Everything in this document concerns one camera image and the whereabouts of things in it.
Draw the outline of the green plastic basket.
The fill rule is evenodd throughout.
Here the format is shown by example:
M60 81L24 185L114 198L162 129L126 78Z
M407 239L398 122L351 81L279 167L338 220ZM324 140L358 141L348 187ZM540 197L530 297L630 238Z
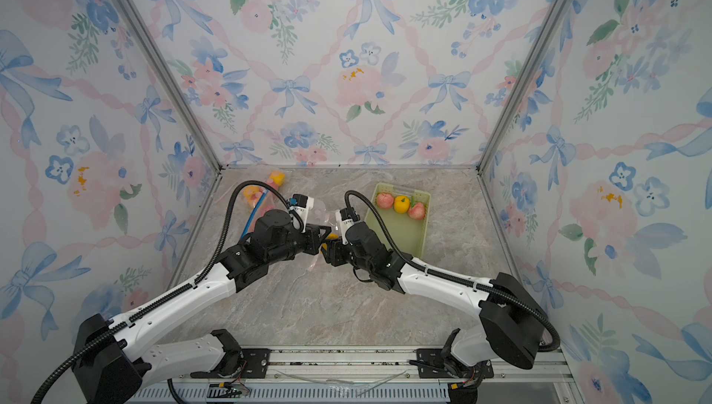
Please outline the green plastic basket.
M390 209L381 209L376 205L376 196L380 193L390 193L395 197L407 196L411 199L411 205L420 202L426 206L426 216L424 220L412 220L406 214L398 214ZM387 226L390 235L402 253L410 254L413 257L424 257L426 236L428 235L428 208L432 196L426 191L421 191L404 186L389 183L378 183L372 195L372 202L376 206L380 217Z

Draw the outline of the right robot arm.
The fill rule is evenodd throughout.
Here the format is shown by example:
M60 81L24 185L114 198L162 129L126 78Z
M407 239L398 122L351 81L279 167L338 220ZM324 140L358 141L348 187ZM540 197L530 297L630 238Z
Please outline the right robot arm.
M417 257L387 248L365 223L350 226L341 237L327 237L321 253L334 267L349 264L365 272L365 283L386 291L422 296L475 319L468 330L455 329L439 354L417 365L452 377L470 377L492 359L521 370L534 367L548 346L546 316L530 294L511 275L494 279L463 277L426 265Z

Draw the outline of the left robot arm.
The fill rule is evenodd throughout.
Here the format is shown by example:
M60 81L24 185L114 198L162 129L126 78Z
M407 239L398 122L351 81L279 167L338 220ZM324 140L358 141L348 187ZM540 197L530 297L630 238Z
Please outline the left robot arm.
M263 278L272 265L318 254L332 229L300 225L270 210L251 233L220 253L205 277L195 276L136 309L105 322L96 314L77 335L72 373L90 403L124 403L140 389L184 374L228 378L248 365L237 339L224 329L165 346L159 340L207 307Z

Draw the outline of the blue zipper clear bag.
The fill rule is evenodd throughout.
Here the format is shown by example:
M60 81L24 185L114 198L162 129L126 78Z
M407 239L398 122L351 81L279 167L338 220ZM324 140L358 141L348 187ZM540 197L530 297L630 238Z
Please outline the blue zipper clear bag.
M242 229L240 237L245 237L248 233L251 233L253 231L256 220L258 218L261 218L261 216L263 216L263 214L267 211L268 197L269 197L269 193L263 189L263 195L261 196L261 198L258 201L249 202L247 200L248 205L250 206L250 214L248 215L248 219Z

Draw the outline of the pink zipper clear bag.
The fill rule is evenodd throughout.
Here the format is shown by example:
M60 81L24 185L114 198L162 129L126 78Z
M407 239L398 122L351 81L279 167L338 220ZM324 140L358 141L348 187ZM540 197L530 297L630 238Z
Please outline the pink zipper clear bag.
M343 244L339 211L329 209L325 204L317 201L309 213L309 222L319 228L319 246L307 272L312 273L322 265L331 267L346 265L348 254Z
M278 192L279 192L279 191L281 190L281 188L284 186L284 184L286 183L286 181L287 181L287 174L286 174L285 182L284 182L284 184L283 184L281 187L274 186L272 183L270 183L270 181L269 181L269 176L270 176L271 172L272 172L272 171L275 171L275 170L277 170L277 169L276 169L276 168L263 168L263 167L259 167L259 168L257 168L257 170L256 170L255 172L249 172L249 173L248 173L248 175L253 175L253 176L255 176L255 177L256 177L256 180L257 180L257 182L258 182L258 184L249 184L248 186L250 186L250 185L257 185L257 186L263 188L264 190L266 190L266 191L269 193L269 197L268 197L268 199L267 199L268 208L270 208L270 207L274 208L274 207L276 207L276 206L279 204L279 200L277 199L277 197L276 197L276 195L273 193L273 191L278 191ZM244 196L241 194L241 191L242 191L243 189L240 190L240 193L239 193L239 195L238 195L238 200L237 200L237 202L243 202L243 203L245 203L246 205L248 205L248 201L247 201L246 198L244 198Z

